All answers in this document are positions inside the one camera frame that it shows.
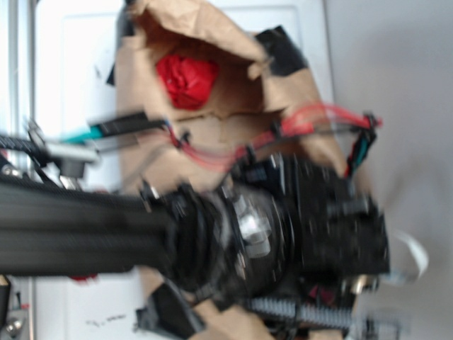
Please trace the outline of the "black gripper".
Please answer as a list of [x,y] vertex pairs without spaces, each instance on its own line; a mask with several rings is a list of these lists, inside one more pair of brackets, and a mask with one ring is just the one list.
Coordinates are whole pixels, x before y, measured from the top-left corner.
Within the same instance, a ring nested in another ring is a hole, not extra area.
[[390,272],[384,214],[351,180],[296,156],[283,157],[280,192],[289,213],[292,266],[329,305],[351,305]]

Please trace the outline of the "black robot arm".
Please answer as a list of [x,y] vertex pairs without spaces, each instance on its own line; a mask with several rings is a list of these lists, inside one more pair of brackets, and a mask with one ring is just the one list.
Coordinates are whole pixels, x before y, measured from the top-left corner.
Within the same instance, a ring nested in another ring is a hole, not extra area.
[[1,273],[87,276],[135,266],[199,298],[237,301],[288,278],[338,284],[390,272],[384,216],[347,178],[275,155],[212,191],[156,197],[1,177]]

